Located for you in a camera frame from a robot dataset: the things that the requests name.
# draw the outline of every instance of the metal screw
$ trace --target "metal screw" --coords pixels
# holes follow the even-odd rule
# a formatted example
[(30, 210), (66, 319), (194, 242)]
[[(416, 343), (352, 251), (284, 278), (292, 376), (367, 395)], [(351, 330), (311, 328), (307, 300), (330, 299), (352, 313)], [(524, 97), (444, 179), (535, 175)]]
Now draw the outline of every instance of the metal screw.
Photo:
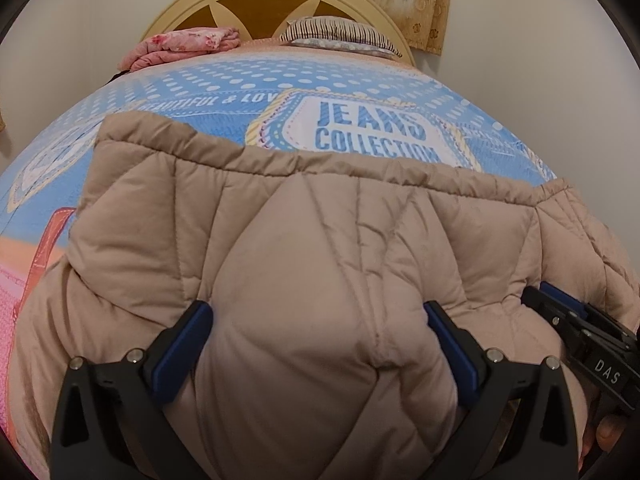
[(504, 359), (504, 354), (502, 353), (501, 350), (498, 350), (497, 348), (489, 348), (486, 351), (486, 357), (492, 363), (499, 363)]
[(145, 351), (140, 348), (134, 348), (133, 350), (129, 350), (127, 352), (127, 361), (130, 363), (137, 363), (142, 361), (142, 358), (145, 356)]
[(72, 370), (79, 370), (83, 364), (84, 359), (82, 359), (81, 357), (74, 357), (73, 359), (71, 359), (71, 361), (69, 361), (69, 368), (71, 368)]
[(545, 359), (545, 365), (547, 365), (552, 370), (558, 370), (558, 368), (560, 367), (560, 359), (554, 357), (553, 355), (550, 355)]

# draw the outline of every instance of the mattress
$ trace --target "mattress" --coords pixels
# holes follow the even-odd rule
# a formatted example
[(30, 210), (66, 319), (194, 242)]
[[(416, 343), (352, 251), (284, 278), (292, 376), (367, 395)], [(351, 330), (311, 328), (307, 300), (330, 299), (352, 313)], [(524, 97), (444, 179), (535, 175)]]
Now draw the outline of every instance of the mattress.
[[(0, 381), (30, 288), (66, 245), (105, 115), (148, 110), (272, 150), (410, 157), (528, 181), (552, 171), (510, 131), (413, 68), (306, 48), (239, 48), (147, 68), (51, 123), (0, 176)], [(0, 427), (6, 429), (4, 388)]]

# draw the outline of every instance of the wall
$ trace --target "wall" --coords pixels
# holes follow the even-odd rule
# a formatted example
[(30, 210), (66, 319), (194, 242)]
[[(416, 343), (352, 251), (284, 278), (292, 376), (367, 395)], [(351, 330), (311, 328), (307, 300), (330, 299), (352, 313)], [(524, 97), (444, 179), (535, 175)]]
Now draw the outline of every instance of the wall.
[(640, 69), (596, 0), (452, 0), (420, 68), (491, 114), (582, 193), (640, 269)]
[[(0, 171), (172, 1), (31, 0), (0, 46)], [(418, 53), (420, 68), (575, 182), (640, 268), (640, 71), (597, 1), (452, 0), (449, 19), (444, 55)]]

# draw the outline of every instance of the wooden headboard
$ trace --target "wooden headboard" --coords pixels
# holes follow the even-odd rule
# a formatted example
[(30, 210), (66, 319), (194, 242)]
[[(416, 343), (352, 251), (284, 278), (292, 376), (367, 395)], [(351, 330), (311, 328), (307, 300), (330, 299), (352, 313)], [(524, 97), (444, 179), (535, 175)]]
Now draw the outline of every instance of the wooden headboard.
[(368, 23), (402, 54), (400, 62), (415, 66), (409, 45), (391, 18), (371, 0), (176, 0), (151, 24), (143, 39), (191, 27), (236, 27), (243, 41), (279, 35), (287, 20), (303, 16), (340, 16)]

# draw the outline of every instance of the pink floral blanket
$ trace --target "pink floral blanket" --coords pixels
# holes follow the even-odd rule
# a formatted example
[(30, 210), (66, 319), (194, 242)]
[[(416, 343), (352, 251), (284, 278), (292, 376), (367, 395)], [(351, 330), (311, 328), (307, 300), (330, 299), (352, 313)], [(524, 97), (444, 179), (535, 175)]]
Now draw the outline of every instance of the pink floral blanket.
[(118, 65), (118, 70), (142, 68), (181, 59), (224, 52), (240, 46), (240, 34), (233, 27), (196, 27), (156, 34), (137, 44)]

